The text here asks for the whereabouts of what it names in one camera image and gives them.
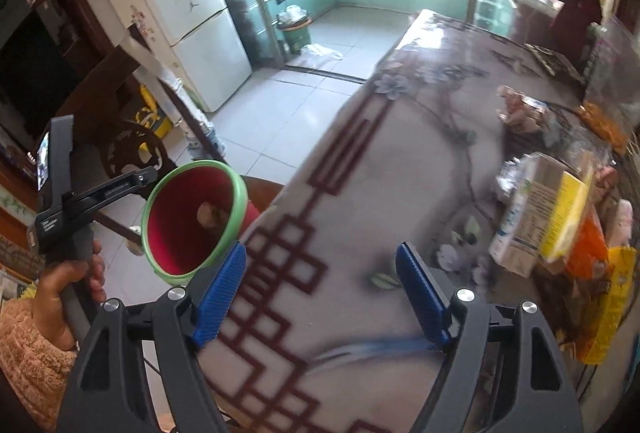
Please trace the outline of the beige knitted sleeve forearm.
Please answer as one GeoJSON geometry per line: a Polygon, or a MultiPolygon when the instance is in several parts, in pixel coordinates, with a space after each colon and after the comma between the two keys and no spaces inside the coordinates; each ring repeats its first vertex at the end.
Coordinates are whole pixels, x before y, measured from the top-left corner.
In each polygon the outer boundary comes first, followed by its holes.
{"type": "Polygon", "coordinates": [[[63,351],[41,335],[32,299],[10,300],[1,311],[1,395],[24,431],[55,430],[77,352],[63,351]]]}

